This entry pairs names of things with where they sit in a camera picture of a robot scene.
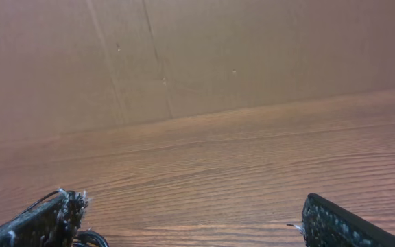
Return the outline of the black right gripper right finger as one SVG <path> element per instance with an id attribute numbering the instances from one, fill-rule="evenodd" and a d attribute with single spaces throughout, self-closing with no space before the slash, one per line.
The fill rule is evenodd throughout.
<path id="1" fill-rule="evenodd" d="M 316 193 L 304 202 L 300 232 L 307 247 L 395 247 L 395 235 Z"/>

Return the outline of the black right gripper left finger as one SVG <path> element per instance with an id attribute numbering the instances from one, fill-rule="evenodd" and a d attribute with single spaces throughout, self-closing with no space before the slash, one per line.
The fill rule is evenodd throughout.
<path id="1" fill-rule="evenodd" d="M 0 246 L 70 247 L 88 206 L 85 193 L 59 189 L 0 226 Z"/>

